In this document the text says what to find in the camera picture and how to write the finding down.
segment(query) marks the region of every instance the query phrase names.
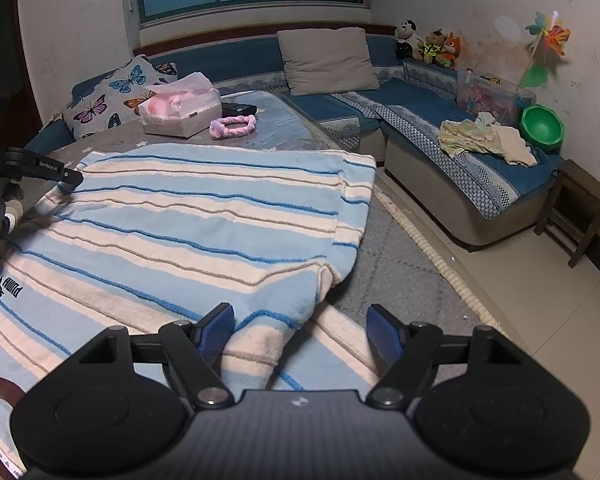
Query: floor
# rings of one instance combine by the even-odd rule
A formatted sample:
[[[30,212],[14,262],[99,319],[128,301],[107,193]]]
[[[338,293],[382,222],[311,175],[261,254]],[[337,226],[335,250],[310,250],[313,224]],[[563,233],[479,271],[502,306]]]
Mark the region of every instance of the floor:
[[[600,480],[600,272],[583,257],[574,269],[546,234],[527,230],[492,248],[469,253],[390,178],[378,186],[410,216],[469,288],[499,320],[507,335],[556,375],[586,404],[589,440],[576,472]]]

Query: striped towel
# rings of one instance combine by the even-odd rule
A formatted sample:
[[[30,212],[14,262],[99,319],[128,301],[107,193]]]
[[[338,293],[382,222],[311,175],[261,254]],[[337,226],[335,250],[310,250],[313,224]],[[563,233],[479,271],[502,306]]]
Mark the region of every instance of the striped towel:
[[[155,144],[78,169],[74,192],[54,188],[0,242],[1,377],[26,391],[106,326],[156,332],[227,301],[237,324],[221,375],[234,395],[267,383],[366,393],[362,329],[326,306],[305,323],[352,269],[373,158]],[[156,365],[138,371],[164,383]],[[8,415],[0,401],[0,448],[18,464]]]

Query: sofa armrest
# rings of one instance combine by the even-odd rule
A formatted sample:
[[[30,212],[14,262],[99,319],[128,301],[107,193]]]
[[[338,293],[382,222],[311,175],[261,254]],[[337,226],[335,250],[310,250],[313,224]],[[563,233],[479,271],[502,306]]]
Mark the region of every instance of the sofa armrest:
[[[74,136],[62,119],[56,119],[42,128],[25,146],[26,150],[48,155],[74,142]]]

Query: green bowl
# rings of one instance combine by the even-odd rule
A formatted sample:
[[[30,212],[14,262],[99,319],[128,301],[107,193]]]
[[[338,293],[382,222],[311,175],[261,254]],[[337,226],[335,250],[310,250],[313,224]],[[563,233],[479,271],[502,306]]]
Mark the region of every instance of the green bowl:
[[[522,112],[522,136],[545,153],[556,152],[564,139],[564,124],[555,112],[542,105],[532,105]]]

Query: window sill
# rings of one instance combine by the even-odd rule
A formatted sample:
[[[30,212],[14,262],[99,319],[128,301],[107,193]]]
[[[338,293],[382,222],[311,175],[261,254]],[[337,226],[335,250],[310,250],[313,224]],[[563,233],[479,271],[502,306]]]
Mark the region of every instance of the window sill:
[[[187,18],[199,18],[201,16],[209,16],[212,14],[219,14],[223,12],[231,12],[232,10],[253,10],[253,9],[271,9],[276,7],[345,7],[349,9],[366,9],[369,10],[371,7],[367,4],[352,4],[349,2],[325,2],[325,1],[282,1],[282,2],[259,2],[254,4],[237,4],[232,6],[213,7],[210,9],[194,10],[192,12],[184,12],[183,14],[176,14],[174,16],[168,16],[167,18],[161,18],[160,20],[153,20],[151,22],[139,23],[139,29],[147,29],[164,25],[165,23],[179,22],[180,20],[186,20]]]

